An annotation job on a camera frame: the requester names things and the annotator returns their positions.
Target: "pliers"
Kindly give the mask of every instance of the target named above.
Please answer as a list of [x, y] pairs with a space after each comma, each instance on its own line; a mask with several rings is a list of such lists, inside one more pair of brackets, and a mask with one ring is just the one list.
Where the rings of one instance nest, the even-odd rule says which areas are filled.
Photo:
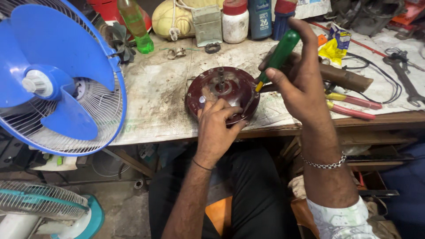
[[[329, 100], [344, 101], [344, 102], [348, 102], [348, 103], [351, 103], [351, 104], [371, 108], [371, 109], [374, 109], [374, 110], [382, 109], [382, 105], [379, 104], [379, 103], [374, 103], [372, 101], [363, 100], [363, 99], [360, 99], [360, 98], [357, 98], [357, 97], [344, 95], [344, 94], [340, 94], [340, 93], [335, 93], [335, 92], [327, 94], [326, 98], [329, 99]], [[348, 108], [336, 105], [336, 104], [334, 104], [330, 101], [327, 101], [327, 104], [328, 104], [329, 110], [336, 112], [336, 113], [348, 115], [348, 116], [351, 116], [351, 117], [361, 118], [361, 119], [365, 119], [365, 120], [374, 120], [375, 119], [375, 116], [373, 114], [368, 114], [368, 113], [365, 113], [365, 112], [348, 109]]]

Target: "silver bracelet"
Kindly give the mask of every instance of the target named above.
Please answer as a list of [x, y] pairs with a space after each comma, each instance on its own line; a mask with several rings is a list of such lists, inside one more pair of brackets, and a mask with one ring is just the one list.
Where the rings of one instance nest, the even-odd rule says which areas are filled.
[[345, 160], [347, 159], [347, 156], [345, 156], [344, 152], [342, 152], [342, 156], [341, 156], [341, 160], [337, 163], [333, 163], [333, 164], [328, 164], [328, 165], [322, 165], [322, 164], [317, 164], [317, 163], [312, 163], [307, 161], [302, 154], [301, 158], [304, 160], [304, 162], [306, 162], [308, 165], [311, 165], [313, 167], [316, 168], [321, 168], [321, 169], [334, 169], [334, 168], [339, 168], [341, 167], [341, 165], [345, 162]]

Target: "blue fan blade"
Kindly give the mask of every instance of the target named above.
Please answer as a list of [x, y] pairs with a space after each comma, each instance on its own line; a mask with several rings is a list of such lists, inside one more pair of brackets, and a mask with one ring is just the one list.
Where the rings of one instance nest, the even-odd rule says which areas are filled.
[[24, 71], [29, 66], [14, 38], [8, 19], [0, 22], [0, 79], [3, 90], [0, 108], [8, 108], [29, 101], [34, 95], [22, 87]]
[[42, 5], [20, 5], [11, 24], [30, 64], [51, 65], [71, 77], [86, 77], [114, 90], [115, 79], [108, 57], [99, 43], [63, 13]]
[[41, 123], [59, 134], [80, 140], [92, 140], [97, 136], [97, 125], [88, 112], [66, 90], [60, 88], [62, 99], [55, 111], [42, 118]]

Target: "black pants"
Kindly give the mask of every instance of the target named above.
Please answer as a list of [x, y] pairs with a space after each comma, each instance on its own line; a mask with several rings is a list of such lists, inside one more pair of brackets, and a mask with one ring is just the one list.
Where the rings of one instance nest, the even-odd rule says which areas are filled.
[[[152, 239], [161, 238], [195, 152], [196, 144], [161, 169], [149, 186]], [[220, 159], [219, 165], [229, 168], [234, 188], [230, 232], [232, 238], [299, 238], [286, 187], [280, 183], [275, 165], [266, 149], [249, 143], [234, 143]], [[202, 238], [220, 238], [206, 214]]]

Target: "red rod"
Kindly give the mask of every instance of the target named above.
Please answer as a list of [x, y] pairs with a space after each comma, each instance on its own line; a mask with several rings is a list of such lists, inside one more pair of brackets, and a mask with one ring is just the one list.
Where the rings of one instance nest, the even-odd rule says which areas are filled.
[[[325, 30], [327, 30], [327, 31], [329, 31], [330, 29], [329, 28], [327, 28], [327, 27], [325, 27], [325, 26], [322, 26], [322, 25], [320, 25], [320, 24], [318, 24], [318, 23], [314, 23], [314, 22], [309, 22], [310, 24], [313, 24], [313, 25], [315, 25], [315, 26], [318, 26], [318, 27], [320, 27], [320, 28], [323, 28], [323, 29], [325, 29]], [[380, 51], [377, 51], [377, 50], [375, 50], [375, 49], [373, 49], [373, 48], [371, 48], [371, 47], [368, 47], [368, 46], [366, 46], [365, 44], [363, 44], [363, 43], [360, 43], [360, 42], [358, 42], [358, 41], [356, 41], [356, 40], [354, 40], [354, 39], [350, 39], [350, 41], [352, 41], [353, 43], [356, 43], [357, 45], [359, 45], [359, 46], [362, 46], [362, 47], [364, 47], [364, 48], [366, 48], [366, 49], [368, 49], [368, 50], [370, 50], [370, 51], [372, 51], [372, 53], [376, 53], [376, 54], [378, 54], [378, 55], [380, 55], [380, 56], [382, 56], [382, 57], [387, 57], [387, 55], [385, 55], [384, 53], [382, 53], [382, 52], [380, 52]]]

